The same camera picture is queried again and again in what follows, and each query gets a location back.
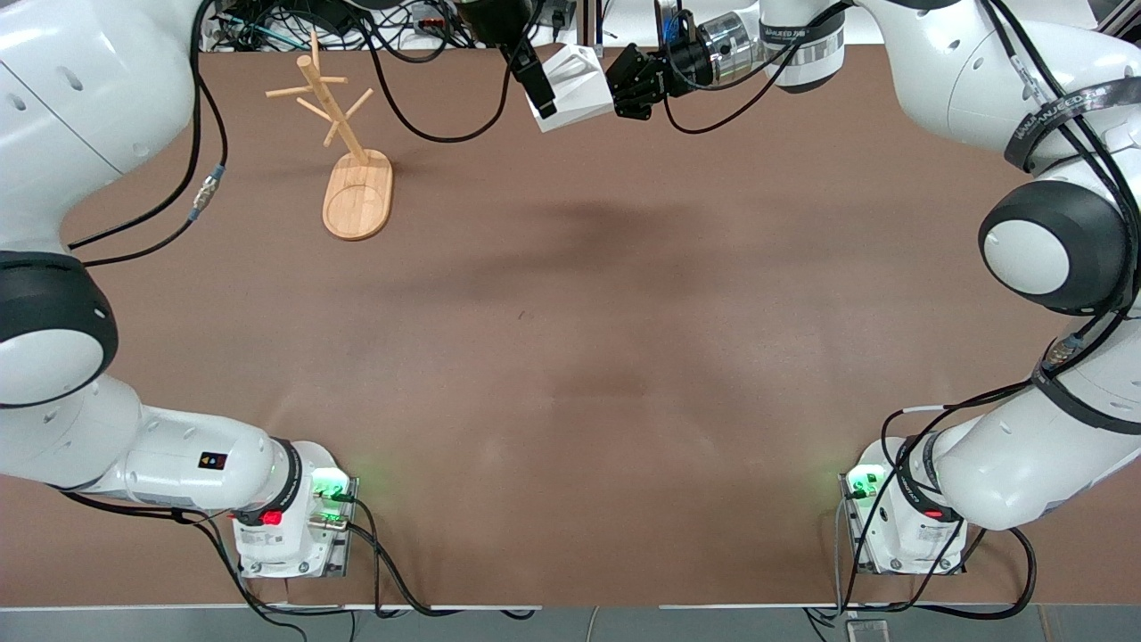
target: wooden base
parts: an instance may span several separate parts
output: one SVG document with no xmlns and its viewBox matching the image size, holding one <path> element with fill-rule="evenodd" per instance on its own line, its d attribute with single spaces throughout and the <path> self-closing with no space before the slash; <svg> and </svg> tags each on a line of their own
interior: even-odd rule
<svg viewBox="0 0 1141 642">
<path fill-rule="evenodd" d="M 375 149 L 365 153 L 365 165 L 353 154 L 341 156 L 325 189 L 325 227 L 346 241 L 361 241 L 380 231 L 393 209 L 393 163 Z"/>
</svg>

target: wooden mug tree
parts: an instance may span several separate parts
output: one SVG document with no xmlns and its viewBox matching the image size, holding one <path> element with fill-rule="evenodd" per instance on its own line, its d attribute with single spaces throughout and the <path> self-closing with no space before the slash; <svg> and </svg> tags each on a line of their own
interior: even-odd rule
<svg viewBox="0 0 1141 642">
<path fill-rule="evenodd" d="M 309 55 L 297 59 L 297 66 L 305 75 L 307 84 L 266 91 L 266 97 L 297 96 L 297 101 L 301 106 L 330 123 L 324 146 L 330 146 L 337 136 L 345 140 L 349 153 L 337 161 L 329 176 L 322 218 L 325 227 L 335 236 L 346 241 L 359 241 L 380 231 L 388 221 L 393 208 L 393 164 L 377 149 L 362 147 L 349 127 L 349 119 L 369 96 L 372 96 L 372 89 L 367 89 L 357 98 L 347 112 L 341 111 L 337 98 L 329 90 L 329 84 L 345 84 L 348 79 L 321 75 L 316 32 L 309 32 Z M 302 94 L 316 96 L 321 107 L 302 98 Z"/>
</svg>

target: brown tabletop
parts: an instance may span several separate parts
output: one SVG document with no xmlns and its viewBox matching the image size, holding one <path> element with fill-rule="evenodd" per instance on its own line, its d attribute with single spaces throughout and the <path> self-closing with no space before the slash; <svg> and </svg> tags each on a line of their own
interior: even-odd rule
<svg viewBox="0 0 1141 642">
<path fill-rule="evenodd" d="M 375 84 L 366 54 L 322 60 L 349 76 L 342 100 Z M 494 111 L 502 59 L 387 68 L 410 119 L 456 135 Z M 326 446 L 426 602 L 827 602 L 835 476 L 882 418 L 1021 379 L 1063 323 L 997 284 L 976 247 L 1025 177 L 908 121 L 879 47 L 698 137 L 663 113 L 540 135 L 512 86 L 502 122 L 445 146 L 378 95 L 354 124 L 391 157 L 396 195 L 385 230 L 357 243 L 321 221 L 343 149 L 261 96 L 298 83 L 293 57 L 205 56 L 203 74 L 229 170 L 184 237 L 94 270 L 120 323 L 111 373 L 146 404 Z M 688 97 L 678 119 L 707 123 L 750 94 Z M 83 203 L 65 237 L 156 202 L 186 144 Z M 186 206 L 83 255 L 149 243 Z M 1141 602 L 1139 482 L 1132 468 L 1026 529 L 1037 601 Z M 0 604 L 238 601 L 192 529 L 10 479 L 0 501 Z M 366 551 L 354 558 L 347 579 L 262 594 L 369 602 Z M 928 596 L 1009 601 L 1022 574 L 996 534 Z M 874 600 L 914 583 L 859 585 Z"/>
</svg>

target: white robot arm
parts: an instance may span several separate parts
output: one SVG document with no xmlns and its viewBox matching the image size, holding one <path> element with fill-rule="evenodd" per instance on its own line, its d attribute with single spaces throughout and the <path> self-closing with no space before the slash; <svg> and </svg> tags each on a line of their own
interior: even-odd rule
<svg viewBox="0 0 1141 642">
<path fill-rule="evenodd" d="M 0 7 L 0 474 L 232 511 L 248 576 L 321 576 L 343 537 L 332 456 L 234 420 L 152 408 L 105 375 L 111 306 L 59 239 L 67 211 L 165 147 L 195 105 L 207 2 Z"/>
<path fill-rule="evenodd" d="M 953 570 L 965 542 L 962 520 L 993 530 L 1030 522 L 1141 453 L 1141 304 L 1132 295 L 1114 299 L 1136 267 L 1135 211 L 1122 206 L 1120 194 L 1061 131 L 1044 125 L 1108 105 L 1084 119 L 1124 181 L 1141 187 L 1141 89 L 1133 81 L 1141 51 L 1100 33 L 1027 22 L 1029 40 L 1061 86 L 1053 92 L 1021 63 L 1031 57 L 1020 42 L 1015 56 L 1008 54 L 984 1 L 852 3 L 879 24 L 897 97 L 912 120 L 1005 152 L 1035 174 L 982 221 L 980 251 L 994 276 L 1029 300 L 1093 320 L 1067 331 L 1031 384 L 986 415 L 917 441 L 892 438 L 867 448 L 845 483 L 856 527 L 874 519 L 874 528 L 864 529 L 860 561 L 875 572 L 928 574 L 940 553 L 936 572 Z M 776 86 L 819 87 L 843 62 L 842 15 L 818 18 L 832 5 L 761 0 L 699 25 L 688 25 L 680 8 L 667 9 L 663 24 L 682 24 L 674 38 L 649 56 L 628 48 L 608 70 L 616 111 L 649 117 L 649 106 L 665 96 L 726 86 L 770 58 L 776 62 L 766 71 L 776 74 Z M 782 58 L 793 43 L 799 49 Z M 885 485 L 901 455 L 899 483 Z"/>
</svg>

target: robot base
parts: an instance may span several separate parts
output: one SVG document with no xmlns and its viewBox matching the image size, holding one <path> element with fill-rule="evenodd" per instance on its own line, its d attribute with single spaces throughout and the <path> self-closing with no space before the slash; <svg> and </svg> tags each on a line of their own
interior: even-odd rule
<svg viewBox="0 0 1141 642">
<path fill-rule="evenodd" d="M 901 438 L 888 438 L 888 452 L 898 453 Z M 936 564 L 936 559 L 955 533 L 955 522 L 941 522 L 916 511 L 904 497 L 895 479 L 890 487 L 884 480 L 891 471 L 880 448 L 874 442 L 864 450 L 859 464 L 840 476 L 840 493 L 848 515 L 848 533 L 852 554 L 867 520 L 873 520 L 867 541 L 856 561 L 858 572 L 882 575 L 936 575 L 958 572 L 958 562 L 966 543 L 966 523 L 958 529 L 955 542 Z M 880 494 L 885 494 L 872 514 L 872 506 Z"/>
<path fill-rule="evenodd" d="M 234 521 L 234 541 L 242 577 L 343 577 L 348 562 L 351 503 L 327 499 L 335 493 L 353 495 L 357 480 L 337 468 L 333 456 L 313 442 L 298 441 L 301 456 L 300 489 L 276 525 L 245 526 Z"/>
</svg>

